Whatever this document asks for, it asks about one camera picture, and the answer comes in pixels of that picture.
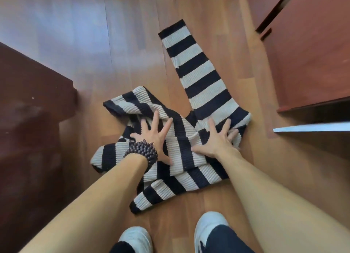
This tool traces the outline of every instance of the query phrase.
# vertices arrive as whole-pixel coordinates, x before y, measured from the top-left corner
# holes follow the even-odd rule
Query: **striped sweater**
[[[208,118],[214,119],[221,131],[227,118],[231,119],[230,132],[239,130],[232,144],[238,146],[250,121],[250,113],[239,107],[202,49],[195,42],[183,20],[159,33],[164,47],[175,66],[193,110],[184,118],[165,107],[145,87],[103,103],[116,117],[128,116],[129,122],[115,144],[101,146],[91,159],[98,172],[109,171],[123,158],[129,148],[130,134],[141,133],[141,118],[149,128],[153,112],[159,111],[159,130],[173,118],[163,150],[174,165],[156,162],[145,172],[137,188],[137,196],[130,204],[133,213],[143,211],[175,195],[214,184],[228,176],[221,164],[213,158],[191,151],[191,146],[205,144],[209,138]]]

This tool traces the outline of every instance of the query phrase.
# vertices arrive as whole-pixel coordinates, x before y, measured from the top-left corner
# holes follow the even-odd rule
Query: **hand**
[[[130,137],[134,138],[137,142],[142,141],[143,139],[145,139],[146,142],[148,143],[152,142],[158,153],[157,161],[162,161],[163,163],[168,164],[169,166],[172,166],[173,162],[171,161],[170,157],[166,156],[163,152],[163,144],[164,144],[165,137],[167,136],[167,133],[173,123],[173,118],[168,119],[168,121],[165,123],[163,129],[160,132],[158,132],[158,123],[159,123],[159,111],[156,110],[153,114],[151,130],[148,130],[146,120],[142,119],[141,134],[132,133],[130,134]]]
[[[227,132],[230,129],[231,120],[227,119],[224,126],[222,127],[221,132],[217,133],[215,128],[215,123],[212,118],[209,119],[209,131],[210,136],[209,140],[205,145],[195,145],[191,150],[197,154],[203,154],[208,157],[218,158],[220,153],[225,151],[234,151],[237,157],[242,158],[239,150],[234,148],[231,144],[231,141],[238,134],[238,129],[235,129],[232,133],[227,135]]]

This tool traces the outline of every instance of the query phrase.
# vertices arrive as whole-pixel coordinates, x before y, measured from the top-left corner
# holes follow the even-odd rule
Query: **wooden floor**
[[[254,32],[247,0],[0,0],[0,41],[74,81],[77,115],[61,123],[67,200],[99,175],[89,161],[124,130],[102,102],[144,85],[183,116],[190,104],[158,33],[184,19],[234,99],[252,113],[243,156],[295,193],[350,227],[347,134],[279,136],[273,127],[315,120],[320,110],[276,113],[267,56]],[[221,212],[238,236],[262,252],[229,182],[172,198],[134,216],[157,252],[193,252],[197,220]]]

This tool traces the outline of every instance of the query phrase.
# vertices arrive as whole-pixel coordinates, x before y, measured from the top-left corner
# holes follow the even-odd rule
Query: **white slipper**
[[[153,253],[152,239],[146,229],[133,226],[121,234],[119,241],[127,242],[135,253]]]
[[[225,217],[219,212],[206,212],[201,216],[195,229],[195,252],[202,252],[201,242],[205,246],[212,230],[221,224],[229,226]]]

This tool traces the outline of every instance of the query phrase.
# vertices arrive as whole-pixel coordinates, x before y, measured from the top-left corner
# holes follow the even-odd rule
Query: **pant leg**
[[[208,236],[207,244],[201,243],[203,253],[254,253],[235,233],[226,225],[218,225]]]
[[[135,253],[135,251],[133,247],[129,245],[129,243],[119,241],[112,247],[110,253]]]

